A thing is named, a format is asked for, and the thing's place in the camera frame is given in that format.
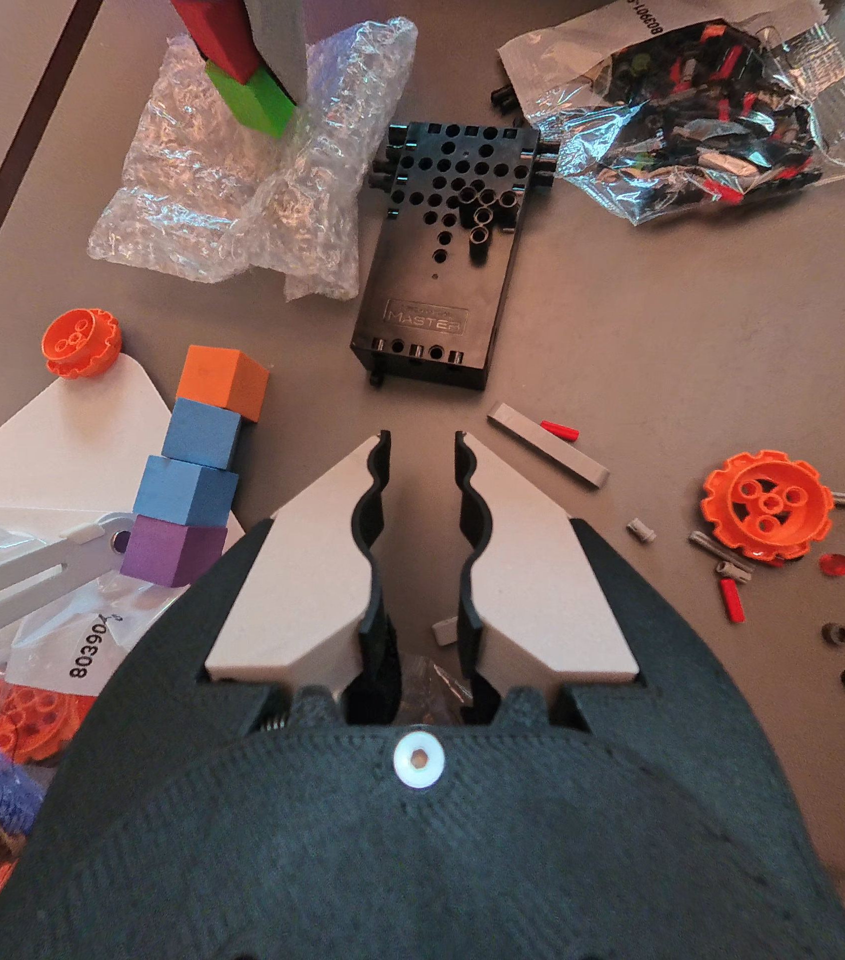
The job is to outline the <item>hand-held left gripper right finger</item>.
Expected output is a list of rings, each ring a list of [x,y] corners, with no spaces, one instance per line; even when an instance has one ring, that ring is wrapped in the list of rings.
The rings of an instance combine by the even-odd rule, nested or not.
[[[570,516],[464,431],[454,470],[472,549],[457,622],[473,699],[466,720],[490,722],[513,688],[534,688],[552,706],[565,685],[632,682],[639,666]]]

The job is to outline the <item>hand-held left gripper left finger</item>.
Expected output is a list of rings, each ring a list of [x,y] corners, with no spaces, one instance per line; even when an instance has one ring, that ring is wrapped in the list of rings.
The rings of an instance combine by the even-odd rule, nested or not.
[[[390,454],[381,430],[272,516],[205,662],[214,681],[322,686],[350,723],[394,720],[402,672],[371,552]]]

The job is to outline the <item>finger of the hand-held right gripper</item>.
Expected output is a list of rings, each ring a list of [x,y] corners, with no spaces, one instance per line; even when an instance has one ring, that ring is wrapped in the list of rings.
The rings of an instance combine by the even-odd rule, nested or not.
[[[296,105],[309,89],[303,1],[245,1],[253,43],[264,65]]]

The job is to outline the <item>red wooden cube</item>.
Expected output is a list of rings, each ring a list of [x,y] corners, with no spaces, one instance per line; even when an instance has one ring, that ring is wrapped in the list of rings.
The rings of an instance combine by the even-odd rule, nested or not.
[[[242,1],[172,1],[201,54],[246,85],[261,67]]]

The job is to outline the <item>green wooden cube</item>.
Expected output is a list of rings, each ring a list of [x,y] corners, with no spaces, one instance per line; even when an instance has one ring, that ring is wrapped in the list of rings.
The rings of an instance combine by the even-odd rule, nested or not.
[[[240,124],[273,138],[283,135],[295,103],[264,65],[246,83],[240,83],[211,60],[206,61],[205,72]]]

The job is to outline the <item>purple wooden cube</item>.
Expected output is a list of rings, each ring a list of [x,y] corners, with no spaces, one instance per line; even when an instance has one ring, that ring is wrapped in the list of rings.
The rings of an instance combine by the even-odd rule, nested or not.
[[[184,526],[138,515],[120,572],[166,588],[189,585],[223,553],[227,527]]]

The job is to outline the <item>blue wooden cube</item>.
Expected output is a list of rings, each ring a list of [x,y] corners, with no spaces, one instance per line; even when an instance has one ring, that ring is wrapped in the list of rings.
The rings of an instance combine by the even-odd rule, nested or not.
[[[227,472],[234,460],[240,426],[241,416],[237,412],[178,398],[161,455]]]
[[[181,526],[225,527],[237,482],[231,471],[151,455],[131,510]]]

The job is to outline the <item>orange wooden cube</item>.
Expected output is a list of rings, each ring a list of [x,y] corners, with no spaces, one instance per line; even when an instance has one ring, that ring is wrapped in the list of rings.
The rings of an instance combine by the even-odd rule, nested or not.
[[[192,344],[176,397],[220,407],[257,423],[269,375],[266,367],[240,350]]]

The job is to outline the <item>crumpled clear plastic bag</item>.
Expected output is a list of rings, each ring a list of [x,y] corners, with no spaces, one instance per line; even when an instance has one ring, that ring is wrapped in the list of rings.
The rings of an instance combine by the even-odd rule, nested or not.
[[[473,704],[467,684],[427,656],[402,654],[401,701],[394,726],[462,726],[463,710]]]

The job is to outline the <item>flat grey plastic beam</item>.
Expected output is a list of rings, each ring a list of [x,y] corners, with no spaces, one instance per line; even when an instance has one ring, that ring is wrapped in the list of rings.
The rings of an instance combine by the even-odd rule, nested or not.
[[[487,419],[597,489],[610,476],[607,467],[504,402],[496,403]]]

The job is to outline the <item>clear bubble wrap sheet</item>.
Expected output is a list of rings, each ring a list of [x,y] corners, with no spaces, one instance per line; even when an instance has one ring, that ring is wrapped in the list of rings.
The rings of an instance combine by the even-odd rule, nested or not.
[[[395,17],[312,45],[308,100],[280,139],[241,125],[194,42],[172,38],[89,255],[205,283],[266,268],[288,301],[355,298],[357,195],[417,37]]]

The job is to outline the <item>large orange plastic gear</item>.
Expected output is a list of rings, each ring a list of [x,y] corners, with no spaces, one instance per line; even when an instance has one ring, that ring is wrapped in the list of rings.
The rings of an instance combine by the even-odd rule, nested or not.
[[[781,451],[742,452],[703,484],[701,512],[724,546],[753,560],[795,560],[830,533],[831,490],[811,464]]]

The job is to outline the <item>black perforated plastic block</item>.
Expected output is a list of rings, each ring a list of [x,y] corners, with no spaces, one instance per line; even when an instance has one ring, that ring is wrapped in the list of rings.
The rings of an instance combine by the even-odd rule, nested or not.
[[[350,342],[373,384],[486,388],[525,204],[558,152],[531,126],[389,127],[368,177],[388,209]]]

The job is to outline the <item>clear bag of orange gears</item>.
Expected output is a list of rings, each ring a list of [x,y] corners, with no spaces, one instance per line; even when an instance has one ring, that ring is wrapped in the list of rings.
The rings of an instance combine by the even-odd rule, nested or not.
[[[133,521],[0,508],[0,891],[91,707],[182,593],[120,574]]]

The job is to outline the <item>small orange plastic wheel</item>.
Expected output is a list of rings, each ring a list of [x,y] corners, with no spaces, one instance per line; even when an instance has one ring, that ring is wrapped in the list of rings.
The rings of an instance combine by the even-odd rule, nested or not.
[[[41,350],[47,370],[60,378],[92,378],[114,365],[121,352],[117,318],[99,308],[76,308],[45,330]]]

